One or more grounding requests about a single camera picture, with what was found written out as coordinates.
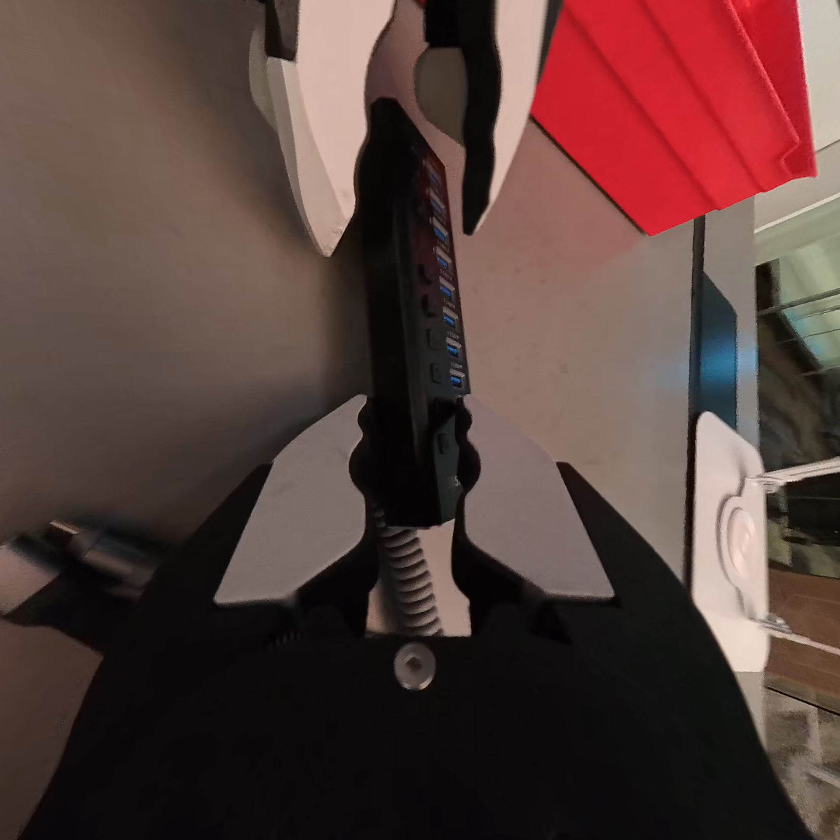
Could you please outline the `white rounded plate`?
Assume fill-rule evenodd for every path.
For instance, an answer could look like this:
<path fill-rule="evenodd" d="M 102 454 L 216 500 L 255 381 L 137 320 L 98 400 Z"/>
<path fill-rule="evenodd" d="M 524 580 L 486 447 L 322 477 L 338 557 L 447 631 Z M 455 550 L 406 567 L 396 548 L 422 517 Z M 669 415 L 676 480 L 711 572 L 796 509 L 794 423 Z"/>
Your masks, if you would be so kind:
<path fill-rule="evenodd" d="M 692 600 L 731 670 L 758 674 L 770 653 L 763 460 L 714 413 L 699 415 L 695 433 Z"/>

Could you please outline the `red plastic bin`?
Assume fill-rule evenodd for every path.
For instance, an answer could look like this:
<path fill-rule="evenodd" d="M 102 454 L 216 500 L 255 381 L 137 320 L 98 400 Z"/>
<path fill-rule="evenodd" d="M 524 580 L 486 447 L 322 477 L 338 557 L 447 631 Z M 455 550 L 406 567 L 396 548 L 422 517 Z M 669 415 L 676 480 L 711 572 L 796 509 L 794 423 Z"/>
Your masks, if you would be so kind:
<path fill-rule="evenodd" d="M 531 116 L 646 235 L 816 176 L 795 1 L 564 2 Z"/>

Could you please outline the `dark blue panel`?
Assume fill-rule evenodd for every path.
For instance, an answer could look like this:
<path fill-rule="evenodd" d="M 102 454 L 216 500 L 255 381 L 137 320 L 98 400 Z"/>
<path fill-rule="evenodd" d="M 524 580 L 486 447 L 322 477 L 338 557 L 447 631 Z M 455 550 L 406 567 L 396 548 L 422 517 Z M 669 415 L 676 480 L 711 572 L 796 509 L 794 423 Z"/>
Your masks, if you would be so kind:
<path fill-rule="evenodd" d="M 703 272 L 695 289 L 689 352 L 689 413 L 713 413 L 738 428 L 738 318 Z"/>

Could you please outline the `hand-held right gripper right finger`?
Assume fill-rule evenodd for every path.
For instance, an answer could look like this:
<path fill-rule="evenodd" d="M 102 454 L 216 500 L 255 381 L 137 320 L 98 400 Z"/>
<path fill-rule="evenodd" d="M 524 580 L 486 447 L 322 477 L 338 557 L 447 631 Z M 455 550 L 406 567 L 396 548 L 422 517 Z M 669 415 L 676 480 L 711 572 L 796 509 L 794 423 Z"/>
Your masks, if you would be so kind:
<path fill-rule="evenodd" d="M 467 546 L 541 596 L 611 601 L 612 583 L 550 453 L 478 397 L 467 395 L 462 405 Z"/>

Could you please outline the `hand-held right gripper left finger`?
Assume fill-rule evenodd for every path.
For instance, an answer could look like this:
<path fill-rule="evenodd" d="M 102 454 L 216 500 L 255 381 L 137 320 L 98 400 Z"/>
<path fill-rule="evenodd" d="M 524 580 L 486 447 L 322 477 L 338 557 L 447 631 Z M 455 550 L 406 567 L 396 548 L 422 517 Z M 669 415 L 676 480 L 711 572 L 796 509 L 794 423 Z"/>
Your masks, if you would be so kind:
<path fill-rule="evenodd" d="M 215 596 L 218 606 L 288 602 L 348 555 L 366 528 L 350 461 L 368 399 L 356 395 L 301 432 L 271 463 Z"/>

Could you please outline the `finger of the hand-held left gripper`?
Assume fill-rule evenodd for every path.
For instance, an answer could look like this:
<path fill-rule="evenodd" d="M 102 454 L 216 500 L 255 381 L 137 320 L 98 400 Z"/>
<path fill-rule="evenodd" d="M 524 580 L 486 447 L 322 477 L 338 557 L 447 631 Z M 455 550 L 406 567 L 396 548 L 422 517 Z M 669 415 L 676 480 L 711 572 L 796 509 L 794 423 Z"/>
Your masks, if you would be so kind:
<path fill-rule="evenodd" d="M 423 3 L 423 115 L 465 151 L 466 235 L 482 225 L 507 177 L 563 5 Z"/>
<path fill-rule="evenodd" d="M 395 5 L 299 1 L 296 60 L 266 55 L 266 121 L 276 130 L 302 225 L 324 257 L 354 215 L 368 70 Z"/>

